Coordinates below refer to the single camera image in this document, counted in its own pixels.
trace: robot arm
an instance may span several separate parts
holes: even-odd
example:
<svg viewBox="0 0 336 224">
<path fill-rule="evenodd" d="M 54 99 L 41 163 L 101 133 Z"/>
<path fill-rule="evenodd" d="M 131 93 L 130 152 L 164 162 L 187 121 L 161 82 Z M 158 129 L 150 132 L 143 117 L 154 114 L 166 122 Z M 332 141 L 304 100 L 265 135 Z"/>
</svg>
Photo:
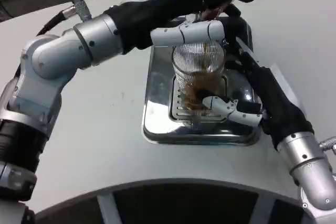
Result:
<svg viewBox="0 0 336 224">
<path fill-rule="evenodd" d="M 302 105 L 281 71 L 276 66 L 270 69 L 260 67 L 253 59 L 253 52 L 239 38 L 236 40 L 239 48 L 236 55 L 244 74 L 259 95 L 267 113 L 259 117 L 259 121 L 264 132 L 271 135 L 274 148 L 300 187 L 302 207 L 317 223 L 335 223 L 336 177 L 323 151 L 334 150 L 336 139 L 330 138 L 318 144 L 312 125 L 302 112 Z M 204 90 L 197 96 L 205 106 L 211 106 L 220 114 L 225 114 L 231 108 L 229 104 L 233 103 Z M 236 122 L 251 125 L 253 120 L 245 116 L 244 120 Z"/>
<path fill-rule="evenodd" d="M 134 47 L 147 48 L 153 44 L 151 31 L 164 27 L 169 20 L 231 1 L 128 0 L 98 17 L 87 18 L 60 37 L 39 35 L 31 40 L 0 97 L 1 223 L 32 220 L 31 211 L 18 201 L 31 198 L 39 155 L 61 107 L 60 94 L 78 68 L 98 65 Z M 70 8 L 62 15 L 67 18 L 74 13 Z M 204 40 L 203 33 L 207 29 L 199 31 L 199 41 Z"/>
</svg>

